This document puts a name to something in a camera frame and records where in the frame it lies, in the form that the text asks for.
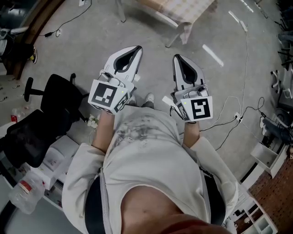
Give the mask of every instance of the concrete floor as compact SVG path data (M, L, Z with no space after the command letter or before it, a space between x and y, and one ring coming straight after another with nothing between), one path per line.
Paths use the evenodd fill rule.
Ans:
M277 55L280 46L276 37L279 28L261 14L253 0L247 0L253 13L240 0L219 1L195 22L186 45L176 40L171 48L165 48L164 43L173 29L134 9L131 0L125 2L125 23L120 22L113 1L92 0L92 6L85 14L62 26L58 38L54 35L49 38L39 37L35 42L38 62L27 63L22 81L26 83L28 77L33 77L33 88L44 89L51 74L69 79L71 73L76 73L76 84L89 91L92 80L98 78L109 55L128 46L141 45L143 58L138 72L141 79L135 82L138 102L142 103L144 96L152 92L156 96L155 107L169 112L169 106L162 102L162 98L170 97L175 86L172 58L179 53L189 57L203 69L209 94L213 97L214 118L200 122L201 129L205 129L218 118L228 95L238 97L242 104L246 61L245 32L228 14L228 11L232 11L248 25L249 57L244 108L256 108L262 96L266 100L262 111L272 115L274 98L270 71L281 70ZM264 0L262 6L271 19L278 20L279 14L273 2ZM87 6L89 3L85 7L78 7L78 0L66 0L49 20L42 34L56 30L63 22L83 12ZM223 67L205 52L203 44L211 48L224 62ZM34 96L33 103L38 107L40 97ZM81 110L85 116L97 113L86 101ZM236 99L229 98L217 123L232 120L235 112L239 112L239 104ZM175 112L173 117L178 123L179 132L182 132L184 123ZM259 119L260 114L257 111L248 109L243 123L249 129L244 124L239 124L218 150L237 179L241 179L254 163L250 152L258 139L262 140ZM215 127L202 135L218 148L235 125L236 122L233 122ZM68 135L78 143L88 142L91 131L91 127L79 121L72 125Z

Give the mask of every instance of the water bottle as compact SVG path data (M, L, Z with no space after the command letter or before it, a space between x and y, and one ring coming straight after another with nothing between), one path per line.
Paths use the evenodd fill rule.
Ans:
M44 182L38 175L28 171L8 196L13 205L25 214L31 214L44 193Z

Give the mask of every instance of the power strip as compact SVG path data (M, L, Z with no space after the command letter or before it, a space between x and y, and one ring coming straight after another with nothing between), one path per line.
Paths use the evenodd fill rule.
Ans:
M242 122L242 118L240 118L240 114L238 112L235 113L234 117L237 119L238 122Z

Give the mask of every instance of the black cable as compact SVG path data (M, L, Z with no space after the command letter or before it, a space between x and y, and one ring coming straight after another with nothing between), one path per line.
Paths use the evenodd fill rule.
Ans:
M263 101L262 105L260 106L260 100L261 100L261 99L263 99L264 101ZM247 111L248 108L252 108L252 109L254 109L255 111L259 111L260 113L262 113L262 112L260 111L260 109L264 106L264 104L265 104L265 98L264 98L264 97L260 97L259 100L258 100L258 103L257 103L257 108L255 109L255 108L252 107L252 106L247 106L246 109L245 109L245 111L243 112L242 117L241 117L240 119L243 119L243 116L244 116L244 114L245 114L245 112Z
M236 128L239 124L240 124L240 122L238 122L237 125L236 125L235 127L233 127L233 128L230 130L230 132L229 132L228 135L226 136L225 140L224 140L223 143L220 145L220 147L216 149L216 151L222 147L222 145L223 145L223 144L225 143L225 141L227 140L229 134L230 134L230 133L232 132L232 130L233 130L234 128Z
M229 121L229 122L226 122L226 123L216 124L216 125L214 125L214 126L212 126L212 127L210 127L210 128L207 128L207 129L201 130L200 132L204 132L204 131L209 130L209 129L215 127L215 126L226 125L226 124L228 124L228 123L233 122L235 119L233 119L233 120L231 120L231 121Z
M48 32L48 33L46 33L45 35L38 35L38 37L49 37L49 36L51 36L54 32L55 32L55 36L56 36L56 37L59 37L59 36L60 36L60 28L61 28L63 25L65 25L65 24L67 24L67 23L73 21L74 19L80 17L80 16L81 16L83 13L85 13L85 12L86 12L91 6L92 6L92 0L91 0L91 4L90 4L90 6L89 6L84 12L82 12L82 13L79 14L78 16L74 17L73 19L71 19L71 20L69 20L69 21L66 21L65 23L61 24L61 26L60 26L57 30L55 30L55 31L53 31L53 32Z
M264 101L263 101L262 105L260 106L260 100L261 100L261 99L263 99ZM248 108L251 108L251 109L254 109L255 111L259 111L260 114L261 114L264 118L267 118L267 119L269 119L270 121L276 123L276 121L273 121L273 120L270 119L270 118L269 118L264 112L260 111L260 109L264 106L264 104L265 104L265 98L264 98L264 97L260 97L259 100L258 100L258 103L257 103L257 108L255 109L255 108L252 107L252 106L248 106L248 107L246 107L246 109L245 109L245 111L243 112L243 115L242 115L242 117L241 117L240 119L243 119L243 116L244 116L246 110L247 110Z
M264 101L263 101L262 105L260 106L260 100L261 100L261 99L263 99ZM241 117L240 119L243 119L244 114L245 114L245 112L246 112L246 110L247 110L248 108L252 108L252 109L254 109L255 111L259 111L263 117L268 118L263 112L260 111L260 109L264 106L264 104L265 104L265 98L264 98L264 97L260 97L259 100L258 100L258 103L257 103L257 108L255 109L255 108L252 107L252 106L248 106L248 107L246 107L246 109L245 109L245 111L243 112L243 115L242 115L242 117ZM232 130L233 130L234 128L236 128L240 123L241 123L241 122L239 122L235 127L233 127L233 128L230 130L230 132L228 133L227 137L225 138L225 140L223 141L223 143L220 145L220 147L216 149L216 151L217 151L218 149L220 149L220 148L223 146L223 144L224 144L225 141L227 140L229 134L230 134L230 133L232 132Z
M172 117L172 115L171 115L171 111L176 111L177 115L179 115L179 117L180 117L182 120L184 120L184 119L182 118L182 116L178 113L178 111L175 109L174 106L170 106L170 116Z

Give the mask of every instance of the shoe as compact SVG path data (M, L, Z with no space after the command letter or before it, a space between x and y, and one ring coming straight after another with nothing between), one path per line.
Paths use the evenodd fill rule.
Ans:
M146 96L145 103L148 102L148 101L150 101L150 102L152 102L152 103L155 102L155 96L154 96L152 93L149 93L149 94Z
M265 119L264 117L260 118L260 128L263 128L264 125L265 125L264 122L263 122L264 119Z
M134 102L136 104L136 97L134 95L131 96L131 98L127 101L126 104L129 104L130 102Z
M33 47L33 55L30 57L30 59L32 60L34 64L36 64L38 56L37 56L37 49L35 47Z
M264 136L266 134L266 126L264 125L262 128L262 135Z
M277 38L278 38L279 43L280 43L281 45L283 45L282 41L281 41L280 38L279 38L279 34L277 34Z

